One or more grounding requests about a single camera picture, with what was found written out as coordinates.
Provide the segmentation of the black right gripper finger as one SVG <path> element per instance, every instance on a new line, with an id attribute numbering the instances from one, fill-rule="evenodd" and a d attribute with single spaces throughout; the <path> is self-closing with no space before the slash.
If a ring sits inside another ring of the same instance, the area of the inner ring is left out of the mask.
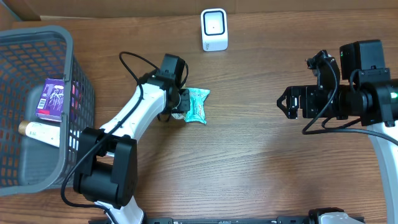
<path id="1" fill-rule="evenodd" d="M 287 99 L 287 97 L 290 95 L 289 92 L 290 92 L 290 87 L 287 87 L 285 89 L 285 91 L 283 92 L 283 94 L 278 98 L 278 100 L 277 100 L 278 105 L 281 105 L 282 102 Z"/>
<path id="2" fill-rule="evenodd" d="M 277 104 L 277 107 L 285 114 L 287 118 L 290 118 L 290 112 L 286 106 L 284 106 L 283 104 Z"/>

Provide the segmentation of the teal snack packet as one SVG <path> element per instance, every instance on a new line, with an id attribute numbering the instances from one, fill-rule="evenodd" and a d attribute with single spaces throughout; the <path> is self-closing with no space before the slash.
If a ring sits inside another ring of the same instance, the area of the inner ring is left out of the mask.
<path id="1" fill-rule="evenodd" d="M 200 88 L 188 88 L 189 99 L 190 99 L 190 109 L 186 112 L 185 122 L 199 122 L 206 124 L 206 115 L 204 104 L 210 90 L 200 89 Z"/>

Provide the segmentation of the purple pad package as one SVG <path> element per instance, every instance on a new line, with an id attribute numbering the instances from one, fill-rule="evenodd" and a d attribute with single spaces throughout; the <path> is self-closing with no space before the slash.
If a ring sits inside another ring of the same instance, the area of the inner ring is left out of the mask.
<path id="1" fill-rule="evenodd" d="M 35 110 L 36 117 L 61 122 L 65 83 L 62 79 L 47 78 Z"/>

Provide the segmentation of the white tube gold cap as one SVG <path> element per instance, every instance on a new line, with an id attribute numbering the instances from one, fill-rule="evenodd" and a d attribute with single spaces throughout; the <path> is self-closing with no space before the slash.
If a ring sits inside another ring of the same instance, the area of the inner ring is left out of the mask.
<path id="1" fill-rule="evenodd" d="M 54 147 L 60 147 L 60 128 L 34 121 L 22 121 L 18 132 L 21 135 L 44 142 Z"/>

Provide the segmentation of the green yellow snack packet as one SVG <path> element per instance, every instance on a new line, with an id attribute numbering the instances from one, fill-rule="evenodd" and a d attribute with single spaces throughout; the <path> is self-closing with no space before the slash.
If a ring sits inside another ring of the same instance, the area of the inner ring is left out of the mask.
<path id="1" fill-rule="evenodd" d="M 185 113 L 172 113 L 174 119 L 185 119 Z"/>

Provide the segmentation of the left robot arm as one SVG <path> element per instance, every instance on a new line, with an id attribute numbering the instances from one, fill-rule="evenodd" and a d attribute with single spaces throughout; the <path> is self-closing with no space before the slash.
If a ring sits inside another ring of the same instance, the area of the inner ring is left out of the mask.
<path id="1" fill-rule="evenodd" d="M 152 120 L 181 106 L 188 94 L 180 88 L 181 69 L 162 68 L 139 79 L 125 107 L 100 129 L 85 128 L 79 137 L 73 189 L 103 209 L 111 223 L 142 223 L 144 212 L 134 199 L 137 143 Z"/>

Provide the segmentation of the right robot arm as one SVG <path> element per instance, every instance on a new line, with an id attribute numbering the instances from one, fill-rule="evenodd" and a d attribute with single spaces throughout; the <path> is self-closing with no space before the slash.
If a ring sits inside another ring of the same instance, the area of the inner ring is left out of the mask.
<path id="1" fill-rule="evenodd" d="M 386 67 L 382 42 L 342 45 L 339 62 L 321 50 L 306 63 L 316 85 L 287 87 L 277 107 L 288 119 L 302 110 L 309 119 L 304 135 L 368 135 L 379 164 L 387 222 L 397 223 L 397 80 Z"/>

